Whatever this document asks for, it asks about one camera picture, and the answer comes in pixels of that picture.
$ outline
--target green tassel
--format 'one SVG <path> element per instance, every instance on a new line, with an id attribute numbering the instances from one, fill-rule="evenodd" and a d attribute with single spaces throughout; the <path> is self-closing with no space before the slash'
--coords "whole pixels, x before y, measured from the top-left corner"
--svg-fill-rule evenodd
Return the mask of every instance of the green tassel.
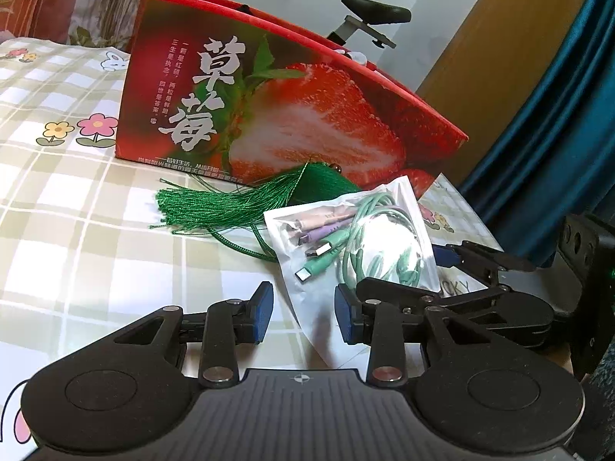
<path id="1" fill-rule="evenodd" d="M 194 178 L 203 190 L 188 189 L 161 179 L 171 188 L 156 194 L 164 218 L 161 225 L 150 228 L 170 226 L 173 234 L 208 234 L 236 251 L 271 262 L 278 261 L 276 254 L 258 231 L 265 211 L 289 204 L 331 200 L 361 190 L 325 163 L 306 163 L 255 187 L 232 192 L 220 191 L 199 176 Z M 252 229 L 264 253 L 232 243 L 220 234 L 235 227 Z"/>

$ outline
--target metal screw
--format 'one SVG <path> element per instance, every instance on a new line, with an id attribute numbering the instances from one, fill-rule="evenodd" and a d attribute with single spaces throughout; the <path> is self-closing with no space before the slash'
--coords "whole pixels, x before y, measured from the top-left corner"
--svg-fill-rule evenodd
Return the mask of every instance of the metal screw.
<path id="1" fill-rule="evenodd" d="M 378 381 L 384 381 L 391 383 L 393 381 L 399 381 L 402 378 L 402 371 L 392 366 L 382 366 L 373 370 L 371 375 Z"/>
<path id="2" fill-rule="evenodd" d="M 212 383 L 224 383 L 233 379 L 233 371 L 223 366 L 213 366 L 203 371 L 203 377 Z"/>

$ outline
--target clear plastic packaging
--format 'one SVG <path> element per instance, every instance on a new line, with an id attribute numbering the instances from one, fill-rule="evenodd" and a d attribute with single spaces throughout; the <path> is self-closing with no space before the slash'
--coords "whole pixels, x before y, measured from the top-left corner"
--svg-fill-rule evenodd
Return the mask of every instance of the clear plastic packaging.
<path id="1" fill-rule="evenodd" d="M 431 242 L 410 181 L 399 177 L 372 191 L 267 211 L 265 223 L 304 334 L 334 368 L 364 350 L 346 345 L 333 294 L 377 277 L 440 291 Z"/>

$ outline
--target ribbed gray plate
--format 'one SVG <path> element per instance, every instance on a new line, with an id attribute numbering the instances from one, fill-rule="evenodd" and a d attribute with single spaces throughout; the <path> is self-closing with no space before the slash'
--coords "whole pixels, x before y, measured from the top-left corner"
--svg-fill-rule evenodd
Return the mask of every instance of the ribbed gray plate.
<path id="1" fill-rule="evenodd" d="M 239 385 L 202 393 L 185 420 L 133 451 L 72 456 L 40 449 L 28 461 L 572 461 L 563 449 L 497 458 L 425 428 L 398 392 L 355 371 L 250 369 Z"/>

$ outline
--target purple connector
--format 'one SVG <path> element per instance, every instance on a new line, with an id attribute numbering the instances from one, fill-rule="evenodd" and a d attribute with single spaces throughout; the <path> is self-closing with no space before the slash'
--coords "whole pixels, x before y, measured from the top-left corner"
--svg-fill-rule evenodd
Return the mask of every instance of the purple connector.
<path id="1" fill-rule="evenodd" d="M 322 238 L 327 237 L 331 232 L 337 231 L 346 225 L 349 225 L 354 217 L 346 218 L 340 222 L 335 222 L 334 224 L 330 224 L 327 226 L 319 227 L 318 229 L 313 229 L 307 232 L 306 234 L 299 237 L 299 246 L 302 244 L 314 243 L 316 241 L 320 241 Z"/>

